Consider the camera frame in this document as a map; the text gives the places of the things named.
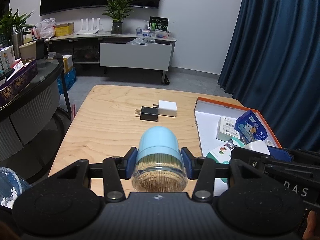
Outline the person's right hand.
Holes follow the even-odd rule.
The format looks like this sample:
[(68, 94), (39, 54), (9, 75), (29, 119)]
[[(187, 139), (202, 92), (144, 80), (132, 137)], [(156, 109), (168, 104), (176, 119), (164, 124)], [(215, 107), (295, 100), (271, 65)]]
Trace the person's right hand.
[(307, 219), (307, 227), (303, 234), (303, 240), (320, 240), (320, 216), (319, 212), (310, 211)]

